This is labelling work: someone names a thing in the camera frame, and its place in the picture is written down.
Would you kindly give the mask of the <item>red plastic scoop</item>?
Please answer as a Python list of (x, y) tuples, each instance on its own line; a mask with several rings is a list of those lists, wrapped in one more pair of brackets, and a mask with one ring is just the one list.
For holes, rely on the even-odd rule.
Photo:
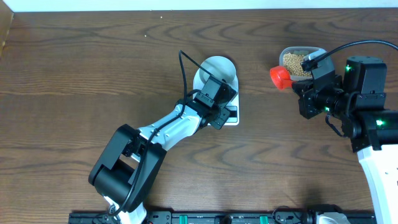
[(278, 90), (291, 88), (293, 81), (290, 78), (289, 71), (283, 66), (276, 66), (270, 69), (270, 77)]

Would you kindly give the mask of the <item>white digital kitchen scale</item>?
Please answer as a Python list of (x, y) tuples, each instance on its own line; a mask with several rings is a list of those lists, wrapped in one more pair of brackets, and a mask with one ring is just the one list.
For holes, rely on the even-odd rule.
[[(232, 81), (227, 81), (233, 88), (239, 90), (238, 76), (235, 68), (227, 68), (226, 70), (218, 70), (215, 67), (210, 67), (209, 72), (213, 75), (221, 75), (222, 78), (233, 78)], [(209, 74), (202, 69), (198, 69), (193, 78), (193, 88), (202, 89), (205, 85), (205, 80)], [(239, 93), (226, 105), (227, 109), (231, 111), (231, 115), (225, 123), (225, 126), (237, 126), (239, 124)]]

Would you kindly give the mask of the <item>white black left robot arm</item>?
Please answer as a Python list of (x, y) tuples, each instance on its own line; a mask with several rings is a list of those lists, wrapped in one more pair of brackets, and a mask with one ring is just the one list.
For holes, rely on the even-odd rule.
[(239, 123), (236, 101), (194, 98), (177, 101), (171, 113), (138, 129), (120, 126), (92, 168), (88, 182), (105, 198), (116, 223), (142, 223), (149, 194), (166, 153), (179, 141), (211, 125)]

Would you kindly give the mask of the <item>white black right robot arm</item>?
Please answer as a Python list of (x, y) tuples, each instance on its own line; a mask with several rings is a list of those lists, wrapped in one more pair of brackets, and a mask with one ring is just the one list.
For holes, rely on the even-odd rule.
[(348, 138), (365, 173), (378, 223), (397, 223), (397, 111), (384, 107), (387, 66), (379, 58), (354, 56), (345, 74), (323, 68), (293, 82), (300, 114), (320, 113), (341, 121), (336, 134)]

